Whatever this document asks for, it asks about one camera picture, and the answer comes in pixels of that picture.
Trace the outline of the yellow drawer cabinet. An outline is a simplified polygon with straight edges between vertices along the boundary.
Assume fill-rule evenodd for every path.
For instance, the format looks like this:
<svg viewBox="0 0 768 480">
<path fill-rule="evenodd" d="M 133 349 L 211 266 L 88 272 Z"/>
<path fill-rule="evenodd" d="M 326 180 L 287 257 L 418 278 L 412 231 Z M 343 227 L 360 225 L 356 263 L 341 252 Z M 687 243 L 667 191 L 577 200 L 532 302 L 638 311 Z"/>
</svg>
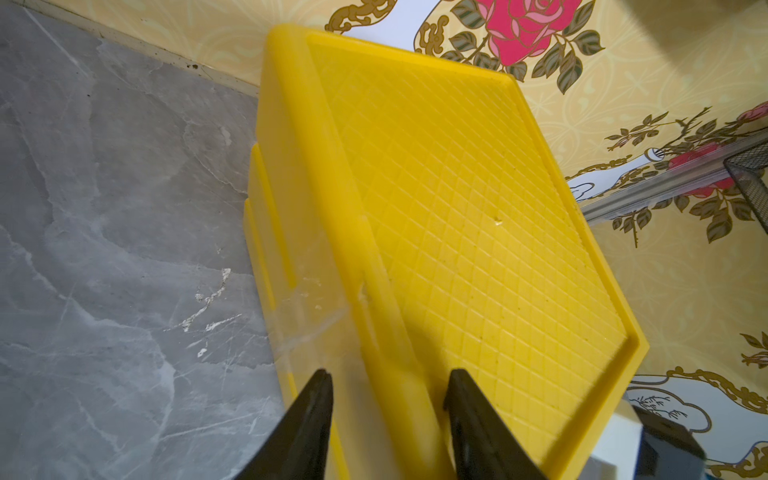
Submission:
<svg viewBox="0 0 768 480">
<path fill-rule="evenodd" d="M 331 479 L 453 478 L 456 368 L 574 479 L 648 349 L 502 73 L 274 27 L 244 232 L 284 401 L 331 374 Z"/>
</svg>

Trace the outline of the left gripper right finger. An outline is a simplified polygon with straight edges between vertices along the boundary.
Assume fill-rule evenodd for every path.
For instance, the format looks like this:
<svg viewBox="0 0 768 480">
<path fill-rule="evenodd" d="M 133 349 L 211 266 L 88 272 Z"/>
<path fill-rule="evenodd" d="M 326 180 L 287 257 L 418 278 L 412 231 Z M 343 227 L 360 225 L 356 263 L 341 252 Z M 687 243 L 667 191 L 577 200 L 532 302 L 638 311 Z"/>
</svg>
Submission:
<svg viewBox="0 0 768 480">
<path fill-rule="evenodd" d="M 545 477 L 467 370 L 451 371 L 443 408 L 459 479 Z"/>
</svg>

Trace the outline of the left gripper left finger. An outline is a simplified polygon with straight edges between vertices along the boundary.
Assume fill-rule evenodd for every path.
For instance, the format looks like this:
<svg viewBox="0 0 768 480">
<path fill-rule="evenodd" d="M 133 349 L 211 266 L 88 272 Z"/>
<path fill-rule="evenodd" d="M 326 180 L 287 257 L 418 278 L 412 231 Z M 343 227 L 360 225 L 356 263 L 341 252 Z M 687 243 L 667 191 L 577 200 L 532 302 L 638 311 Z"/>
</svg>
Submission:
<svg viewBox="0 0 768 480">
<path fill-rule="evenodd" d="M 316 370 L 238 479 L 323 479 L 334 395 L 331 374 Z"/>
</svg>

